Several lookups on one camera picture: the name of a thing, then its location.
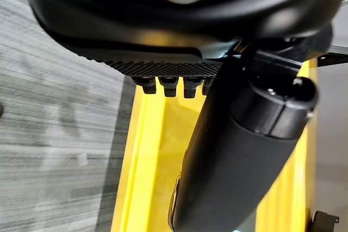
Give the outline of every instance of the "ribbed texture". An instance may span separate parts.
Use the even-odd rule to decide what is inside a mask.
[[[221,67],[221,63],[218,62],[202,62],[200,64],[171,64],[164,62],[107,62],[106,64],[127,76],[144,77],[215,76]]]
[[[110,231],[134,85],[0,5],[0,231]]]

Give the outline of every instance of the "yellow metal frame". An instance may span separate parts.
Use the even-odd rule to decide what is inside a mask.
[[[300,74],[313,78],[310,67],[305,63]],[[184,99],[182,82],[176,98],[158,89],[156,95],[136,90],[111,232],[170,232],[171,194],[204,96],[197,90],[195,99]],[[313,205],[313,130],[315,120],[260,202],[256,232],[305,232]]]

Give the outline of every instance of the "screw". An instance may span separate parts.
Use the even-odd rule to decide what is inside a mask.
[[[295,78],[295,80],[293,81],[293,85],[296,85],[296,84],[302,85],[302,84],[303,84],[302,79],[300,79],[300,78]]]
[[[271,89],[271,88],[269,88],[267,91],[269,91],[271,93],[271,95],[275,95],[276,94],[276,92],[273,89]]]

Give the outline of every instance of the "textured black surface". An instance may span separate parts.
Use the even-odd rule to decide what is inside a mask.
[[[106,64],[127,76],[194,77],[215,76],[222,63],[202,62],[196,64],[171,64],[165,62],[106,62]]]

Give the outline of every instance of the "black plastic cover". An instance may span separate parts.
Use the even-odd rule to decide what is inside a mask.
[[[309,79],[288,85],[282,76],[252,78],[236,59],[224,64],[185,153],[170,218],[174,231],[236,229],[279,175],[317,98]]]
[[[166,0],[30,3],[50,31],[71,38],[197,47],[214,39],[312,35],[330,23],[341,0],[202,0],[184,6]]]
[[[317,211],[308,232],[334,232],[335,224],[339,223],[339,217]]]

